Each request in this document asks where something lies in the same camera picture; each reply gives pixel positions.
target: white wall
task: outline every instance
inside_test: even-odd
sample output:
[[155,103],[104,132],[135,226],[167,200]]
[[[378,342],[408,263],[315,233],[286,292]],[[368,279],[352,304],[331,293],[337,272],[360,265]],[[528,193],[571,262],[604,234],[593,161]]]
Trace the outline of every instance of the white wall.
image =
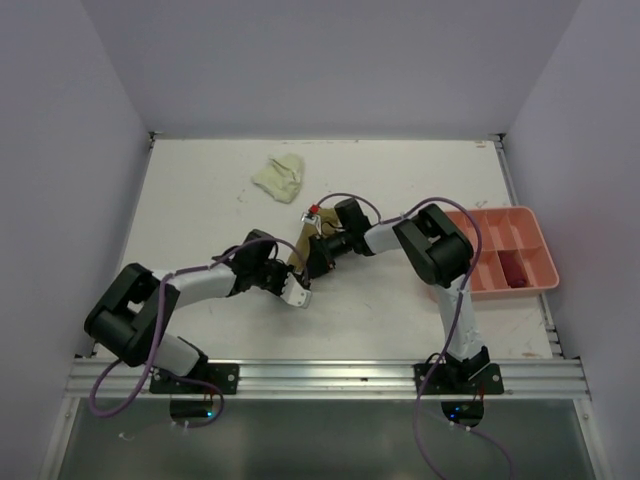
[[505,132],[579,0],[83,0],[174,136]]
[[37,474],[146,133],[76,0],[0,5],[0,465]]
[[640,477],[639,52],[637,0],[583,0],[507,135],[560,272],[560,338],[584,360],[621,479]]

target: red object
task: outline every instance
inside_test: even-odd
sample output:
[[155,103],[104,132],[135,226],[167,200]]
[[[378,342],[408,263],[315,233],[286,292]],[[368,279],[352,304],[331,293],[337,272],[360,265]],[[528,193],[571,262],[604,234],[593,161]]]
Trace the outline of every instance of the red object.
[[515,255],[511,252],[498,252],[502,272],[507,281],[507,285],[511,288],[523,288],[527,286],[527,277],[522,271],[520,264],[515,259]]

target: cloth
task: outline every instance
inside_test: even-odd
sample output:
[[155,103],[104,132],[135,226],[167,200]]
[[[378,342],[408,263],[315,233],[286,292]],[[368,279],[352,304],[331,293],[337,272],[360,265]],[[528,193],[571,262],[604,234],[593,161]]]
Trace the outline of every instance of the cloth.
[[251,177],[251,181],[282,203],[291,203],[302,187],[304,160],[300,155],[288,153],[282,157],[269,157],[269,165]]

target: pink tray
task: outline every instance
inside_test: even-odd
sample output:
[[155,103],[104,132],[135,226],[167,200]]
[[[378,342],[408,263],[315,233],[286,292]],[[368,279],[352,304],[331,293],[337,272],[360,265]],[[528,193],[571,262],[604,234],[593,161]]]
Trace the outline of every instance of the pink tray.
[[[480,225],[483,242],[480,263],[471,275],[474,300],[529,297],[558,286],[558,272],[531,209],[488,208],[470,210],[470,213]],[[477,248],[478,239],[468,219],[461,212],[447,212],[447,215],[469,238],[473,248]],[[509,287],[499,252],[506,252],[520,265],[524,287]]]

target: glass panel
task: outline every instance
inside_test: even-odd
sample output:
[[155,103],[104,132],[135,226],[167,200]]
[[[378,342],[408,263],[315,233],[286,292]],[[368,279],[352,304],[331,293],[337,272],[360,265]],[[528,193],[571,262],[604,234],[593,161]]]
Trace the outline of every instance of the glass panel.
[[[59,478],[436,478],[415,446],[412,406],[229,399],[218,422],[184,434],[170,427],[167,400],[138,400],[109,420],[85,402]],[[449,427],[438,403],[423,408],[438,415],[425,413],[422,431],[448,477],[507,478],[495,447]],[[594,478],[571,401],[485,402],[485,410],[479,428],[507,447],[518,479]]]

